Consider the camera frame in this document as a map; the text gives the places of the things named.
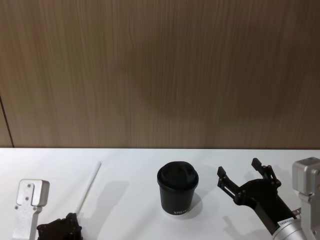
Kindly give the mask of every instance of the white rod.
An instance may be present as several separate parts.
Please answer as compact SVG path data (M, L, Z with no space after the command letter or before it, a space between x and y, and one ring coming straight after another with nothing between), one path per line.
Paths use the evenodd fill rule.
M99 162L97 162L97 164L96 164L96 166L94 168L94 171L92 172L92 174L90 176L90 179L89 179L88 185L86 186L85 192L82 195L82 197L80 198L80 202L79 202L78 206L75 209L76 215L79 215L79 213L81 211L81 208L82 208L82 206L83 206L83 204L84 204L84 202L85 202L85 200L86 200L86 198L88 196L88 193L89 193L89 191L91 189L91 186L94 183L95 178L96 178L96 176L98 174L100 166L101 166L101 162L99 161Z

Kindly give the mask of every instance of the white table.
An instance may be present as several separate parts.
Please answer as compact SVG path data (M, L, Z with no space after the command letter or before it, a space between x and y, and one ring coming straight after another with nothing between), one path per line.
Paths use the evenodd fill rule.
M101 161L78 216L84 240L270 240L254 211L217 187L219 166L239 186L260 178L251 167L254 157L272 165L282 182L279 195L298 208L292 164L320 158L320 150L0 148L0 239L11 239L20 179L50 182L38 221L46 224L75 211ZM160 203L157 172L172 161L189 162L199 174L192 209L181 216L165 213Z

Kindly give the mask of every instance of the wood panel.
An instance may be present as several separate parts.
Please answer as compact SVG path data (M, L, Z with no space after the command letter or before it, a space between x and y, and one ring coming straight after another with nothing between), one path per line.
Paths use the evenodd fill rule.
M320 1L3 0L17 147L320 148Z
M0 148L12 147L6 120L0 106Z

